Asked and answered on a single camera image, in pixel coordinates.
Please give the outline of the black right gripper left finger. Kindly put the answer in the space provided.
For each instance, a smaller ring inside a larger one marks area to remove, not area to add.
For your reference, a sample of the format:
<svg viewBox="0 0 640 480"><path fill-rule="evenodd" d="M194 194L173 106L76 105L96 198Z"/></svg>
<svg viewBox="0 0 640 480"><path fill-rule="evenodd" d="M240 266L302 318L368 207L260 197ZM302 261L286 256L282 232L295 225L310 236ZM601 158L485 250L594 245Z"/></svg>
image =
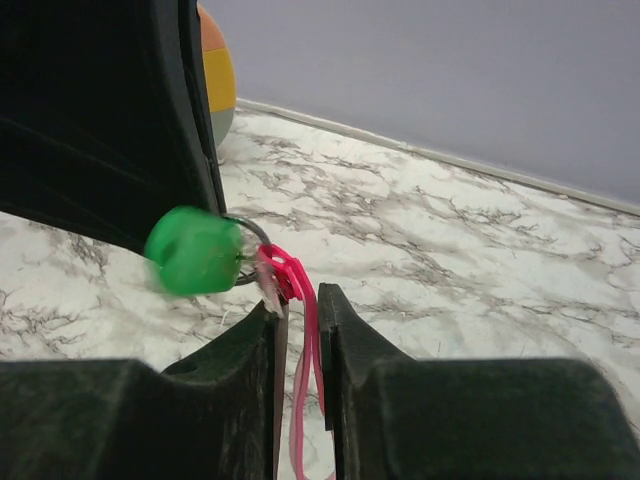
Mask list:
<svg viewBox="0 0 640 480"><path fill-rule="evenodd" d="M156 371L135 359L1 366L5 479L273 479L285 316L258 304Z"/></svg>

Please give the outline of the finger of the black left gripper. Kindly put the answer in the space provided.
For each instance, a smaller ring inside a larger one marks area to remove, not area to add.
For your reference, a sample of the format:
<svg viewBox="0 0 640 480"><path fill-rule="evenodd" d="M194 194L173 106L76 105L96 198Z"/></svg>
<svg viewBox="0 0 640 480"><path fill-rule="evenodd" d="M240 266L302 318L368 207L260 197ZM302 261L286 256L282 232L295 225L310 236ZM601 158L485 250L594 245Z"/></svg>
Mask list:
<svg viewBox="0 0 640 480"><path fill-rule="evenodd" d="M192 1L1 5L1 208L141 252L226 210Z"/></svg>

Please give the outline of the green key tag with key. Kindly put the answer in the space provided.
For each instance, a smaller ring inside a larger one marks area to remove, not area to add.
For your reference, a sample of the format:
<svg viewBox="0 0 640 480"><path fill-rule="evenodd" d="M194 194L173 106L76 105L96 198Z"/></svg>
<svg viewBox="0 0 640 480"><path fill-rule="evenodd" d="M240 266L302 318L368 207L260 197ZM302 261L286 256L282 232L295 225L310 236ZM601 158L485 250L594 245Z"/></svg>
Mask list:
<svg viewBox="0 0 640 480"><path fill-rule="evenodd" d="M231 220L181 206L151 230L144 256L159 285L176 296L223 293L239 278L244 236Z"/></svg>

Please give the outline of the pink strap keyring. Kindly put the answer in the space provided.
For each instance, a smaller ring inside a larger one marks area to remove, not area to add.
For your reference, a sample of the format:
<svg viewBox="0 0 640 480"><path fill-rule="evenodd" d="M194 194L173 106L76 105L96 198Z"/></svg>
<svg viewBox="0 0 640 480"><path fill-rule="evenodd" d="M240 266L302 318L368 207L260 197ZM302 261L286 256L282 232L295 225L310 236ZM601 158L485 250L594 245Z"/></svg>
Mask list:
<svg viewBox="0 0 640 480"><path fill-rule="evenodd" d="M299 305L299 319L292 324L294 332L288 336L299 344L291 380L288 457L294 477L307 479L305 427L310 393L317 394L318 408L321 413L326 412L316 290L301 260L273 243L254 221L231 214L226 217L258 241L254 255L255 277L267 304L279 315L286 314L291 303Z"/></svg>

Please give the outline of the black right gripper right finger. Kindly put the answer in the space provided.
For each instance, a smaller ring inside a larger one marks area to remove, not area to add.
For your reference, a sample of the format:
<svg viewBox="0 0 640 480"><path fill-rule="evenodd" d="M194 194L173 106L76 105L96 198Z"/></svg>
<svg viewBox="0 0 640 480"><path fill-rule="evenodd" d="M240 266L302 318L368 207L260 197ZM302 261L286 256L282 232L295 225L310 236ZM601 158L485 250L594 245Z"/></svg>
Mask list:
<svg viewBox="0 0 640 480"><path fill-rule="evenodd" d="M604 376L567 358L417 360L342 289L318 292L326 427L340 479L635 479Z"/></svg>

